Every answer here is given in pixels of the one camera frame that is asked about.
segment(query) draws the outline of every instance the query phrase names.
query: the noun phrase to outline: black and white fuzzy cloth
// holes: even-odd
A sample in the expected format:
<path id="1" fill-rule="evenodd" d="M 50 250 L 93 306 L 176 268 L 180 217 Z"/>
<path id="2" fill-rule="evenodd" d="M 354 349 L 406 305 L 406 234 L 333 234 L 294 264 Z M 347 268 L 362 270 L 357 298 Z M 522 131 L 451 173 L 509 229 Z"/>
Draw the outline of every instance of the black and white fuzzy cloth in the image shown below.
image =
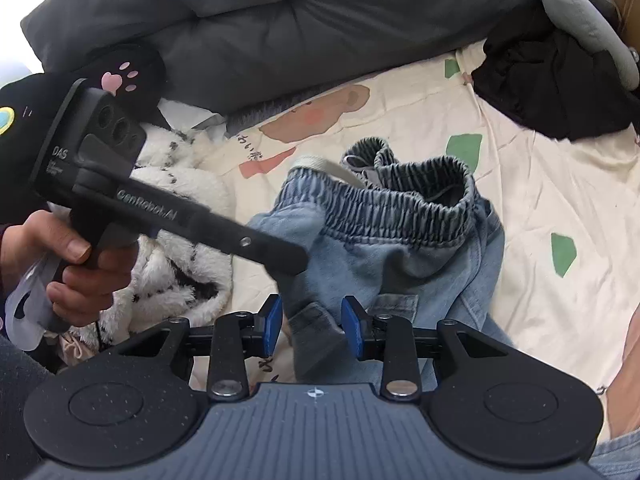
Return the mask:
<path id="1" fill-rule="evenodd" d="M 207 134 L 145 129 L 147 140 L 131 176 L 231 217 L 232 196 L 223 181 L 196 168 L 212 149 Z M 138 243 L 130 285 L 114 293 L 113 306 L 100 314 L 104 343 L 120 343 L 168 317 L 183 316 L 191 326 L 203 326 L 222 313 L 231 295 L 231 256 L 166 231 L 156 239 L 141 235 Z M 70 332 L 97 351 L 95 324 Z"/>

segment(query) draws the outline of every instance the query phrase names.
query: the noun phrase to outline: hand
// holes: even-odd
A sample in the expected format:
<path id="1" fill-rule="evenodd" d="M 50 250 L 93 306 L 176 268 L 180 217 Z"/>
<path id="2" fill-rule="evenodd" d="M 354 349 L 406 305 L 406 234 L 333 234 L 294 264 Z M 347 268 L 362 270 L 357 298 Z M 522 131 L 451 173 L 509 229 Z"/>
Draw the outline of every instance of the hand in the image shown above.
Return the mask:
<path id="1" fill-rule="evenodd" d="M 22 225 L 7 228 L 0 245 L 2 286 L 7 294 L 20 277 L 46 251 L 52 251 L 69 265 L 63 283 L 47 285 L 53 310 L 74 326 L 98 319 L 101 310 L 113 304 L 112 293 L 129 285 L 138 246 L 100 252 L 97 268 L 79 267 L 91 254 L 91 245 L 71 227 L 47 211 L 36 211 Z"/>

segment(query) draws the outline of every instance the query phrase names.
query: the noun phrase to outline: circular pad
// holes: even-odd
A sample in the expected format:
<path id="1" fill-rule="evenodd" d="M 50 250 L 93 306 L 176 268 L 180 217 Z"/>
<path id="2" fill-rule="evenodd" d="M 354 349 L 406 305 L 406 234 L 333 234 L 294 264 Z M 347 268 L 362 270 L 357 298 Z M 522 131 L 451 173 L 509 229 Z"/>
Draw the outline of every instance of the circular pad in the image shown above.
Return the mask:
<path id="1" fill-rule="evenodd" d="M 168 452 L 198 413 L 194 392 L 168 363 L 100 355 L 41 384 L 25 404 L 24 426 L 45 457 L 114 468 Z"/>
<path id="2" fill-rule="evenodd" d="M 90 426 L 111 426 L 135 416 L 143 404 L 142 394 L 133 386 L 91 384 L 73 394 L 69 411 Z"/>
<path id="3" fill-rule="evenodd" d="M 465 361 L 443 380 L 428 405 L 431 425 L 454 449 L 501 467 L 543 469 L 589 457 L 602 426 L 598 397 L 513 352 Z"/>

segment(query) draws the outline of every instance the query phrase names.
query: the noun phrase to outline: dark gray comforter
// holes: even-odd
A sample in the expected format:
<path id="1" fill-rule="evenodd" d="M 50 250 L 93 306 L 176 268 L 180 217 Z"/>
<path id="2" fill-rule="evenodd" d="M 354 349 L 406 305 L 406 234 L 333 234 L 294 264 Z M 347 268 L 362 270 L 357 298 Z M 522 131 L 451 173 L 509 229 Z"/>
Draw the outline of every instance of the dark gray comforter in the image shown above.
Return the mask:
<path id="1" fill-rule="evenodd" d="M 46 71 L 147 41 L 166 64 L 167 97 L 226 113 L 480 40 L 525 1 L 46 0 L 22 30 Z"/>

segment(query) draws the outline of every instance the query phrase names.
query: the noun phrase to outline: jeans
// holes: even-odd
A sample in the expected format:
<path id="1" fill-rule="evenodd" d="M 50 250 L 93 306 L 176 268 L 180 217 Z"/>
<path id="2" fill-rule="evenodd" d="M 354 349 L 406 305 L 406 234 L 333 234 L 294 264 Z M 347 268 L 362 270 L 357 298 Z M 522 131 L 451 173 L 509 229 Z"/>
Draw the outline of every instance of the jeans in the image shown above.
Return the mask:
<path id="1" fill-rule="evenodd" d="M 273 210 L 250 222 L 310 257 L 297 276 L 271 273 L 298 381 L 380 384 L 382 363 L 354 359 L 339 327 L 349 294 L 371 315 L 403 316 L 420 328 L 449 317 L 508 342 L 487 315 L 504 232 L 466 165 L 451 156 L 399 164 L 377 138 L 359 141 L 347 156 L 367 167 L 365 189 L 295 168 Z M 423 388 L 434 389 L 433 367 L 421 366 Z"/>
<path id="2" fill-rule="evenodd" d="M 612 480 L 640 479 L 640 430 L 598 444 L 589 465 Z"/>

